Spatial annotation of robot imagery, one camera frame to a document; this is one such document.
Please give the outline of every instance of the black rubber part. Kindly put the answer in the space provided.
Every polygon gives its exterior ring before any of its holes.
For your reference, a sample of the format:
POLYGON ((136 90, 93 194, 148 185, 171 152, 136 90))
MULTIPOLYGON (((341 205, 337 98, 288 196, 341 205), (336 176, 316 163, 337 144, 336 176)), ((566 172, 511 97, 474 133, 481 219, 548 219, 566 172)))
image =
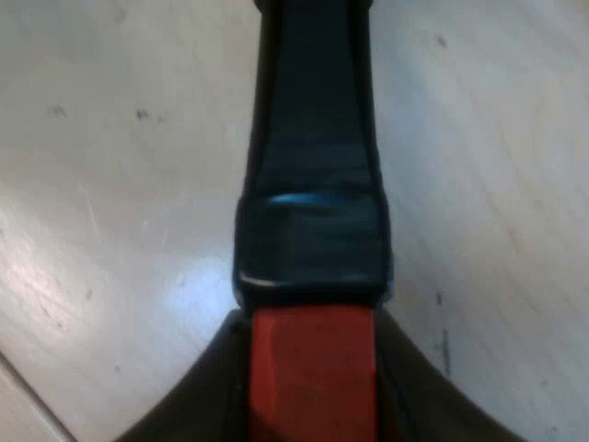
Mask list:
POLYGON ((234 282, 253 309, 378 304, 390 224, 364 0, 264 0, 234 282))

